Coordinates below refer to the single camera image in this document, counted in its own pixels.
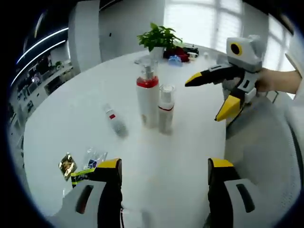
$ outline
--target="white bottle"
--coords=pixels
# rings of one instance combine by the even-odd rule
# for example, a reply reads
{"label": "white bottle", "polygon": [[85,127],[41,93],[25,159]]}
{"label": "white bottle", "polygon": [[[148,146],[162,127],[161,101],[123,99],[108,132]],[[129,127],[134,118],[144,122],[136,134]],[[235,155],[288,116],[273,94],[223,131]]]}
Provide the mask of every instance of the white bottle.
{"label": "white bottle", "polygon": [[161,98],[158,105],[158,129],[161,133],[170,134],[172,132],[172,120],[174,109],[174,87],[171,85],[162,85],[160,91]]}
{"label": "white bottle", "polygon": [[159,82],[154,75],[155,65],[148,63],[143,65],[143,76],[136,80],[137,97],[142,123],[147,128],[157,126],[157,105],[159,101]]}

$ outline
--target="ceiling light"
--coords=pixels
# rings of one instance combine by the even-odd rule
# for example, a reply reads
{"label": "ceiling light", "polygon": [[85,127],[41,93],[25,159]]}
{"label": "ceiling light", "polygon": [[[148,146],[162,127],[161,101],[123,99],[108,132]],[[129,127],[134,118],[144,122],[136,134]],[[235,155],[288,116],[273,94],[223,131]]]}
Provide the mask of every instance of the ceiling light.
{"label": "ceiling light", "polygon": [[66,42],[66,40],[62,40],[61,42],[59,43],[56,43],[55,45],[49,47],[48,49],[44,50],[43,52],[41,52],[39,55],[37,55],[35,58],[33,58],[28,64],[25,65],[25,67],[23,67],[22,70],[19,71],[19,73],[17,74],[17,76],[14,78],[14,80],[11,82],[10,86],[13,85],[13,83],[15,82],[15,80],[17,79],[17,77],[25,70],[25,68],[27,68],[36,58],[38,58],[39,56],[43,55],[44,53],[46,53],[47,51],[49,51],[50,49],[62,44]]}
{"label": "ceiling light", "polygon": [[56,35],[56,34],[58,34],[58,33],[60,33],[60,32],[66,31],[66,30],[68,30],[68,28],[63,28],[63,29],[61,29],[61,30],[59,30],[59,31],[57,31],[57,32],[54,32],[54,33],[51,34],[51,35],[48,35],[47,37],[44,37],[42,40],[38,41],[36,44],[34,44],[33,46],[31,46],[26,52],[23,53],[23,55],[18,59],[17,63],[18,63],[18,62],[19,62],[19,61],[20,61],[28,52],[30,52],[34,47],[36,47],[37,45],[41,44],[43,41],[47,40],[48,38],[50,38],[50,37],[52,37],[52,36],[54,36],[54,35]]}

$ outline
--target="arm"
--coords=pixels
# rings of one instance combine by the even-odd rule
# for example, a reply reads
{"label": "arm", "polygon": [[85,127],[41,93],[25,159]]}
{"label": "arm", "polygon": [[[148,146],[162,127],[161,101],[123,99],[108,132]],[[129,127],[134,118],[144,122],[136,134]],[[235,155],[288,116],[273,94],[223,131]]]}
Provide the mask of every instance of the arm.
{"label": "arm", "polygon": [[297,71],[280,72],[263,68],[260,74],[256,83],[259,92],[276,90],[295,94],[302,80]]}

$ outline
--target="white round table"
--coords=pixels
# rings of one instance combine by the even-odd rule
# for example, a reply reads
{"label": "white round table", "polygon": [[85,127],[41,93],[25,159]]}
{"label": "white round table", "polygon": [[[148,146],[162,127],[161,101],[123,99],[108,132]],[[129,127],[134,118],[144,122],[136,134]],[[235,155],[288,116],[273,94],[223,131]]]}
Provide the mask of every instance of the white round table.
{"label": "white round table", "polygon": [[[24,163],[31,195],[44,215],[62,205],[72,189],[58,163],[69,152],[81,169],[89,147],[119,157],[123,164],[123,205],[144,212],[151,227],[201,228],[208,208],[208,158],[224,156],[225,122],[215,122],[223,103],[221,84],[184,87],[210,65],[203,57],[183,67],[161,63],[161,84],[176,86],[173,134],[145,129],[139,116],[136,78],[138,52],[101,63],[63,84],[28,119]],[[103,111],[111,107],[129,135],[117,137]]]}

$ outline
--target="white pot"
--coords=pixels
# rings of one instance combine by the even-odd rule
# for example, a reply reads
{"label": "white pot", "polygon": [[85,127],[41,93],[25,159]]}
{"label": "white pot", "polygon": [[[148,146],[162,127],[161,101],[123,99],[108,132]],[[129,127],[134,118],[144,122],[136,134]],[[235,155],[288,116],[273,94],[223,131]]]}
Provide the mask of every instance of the white pot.
{"label": "white pot", "polygon": [[163,51],[164,48],[163,47],[155,47],[153,48],[153,50],[150,52],[150,57],[154,60],[161,60],[162,56],[163,56]]}

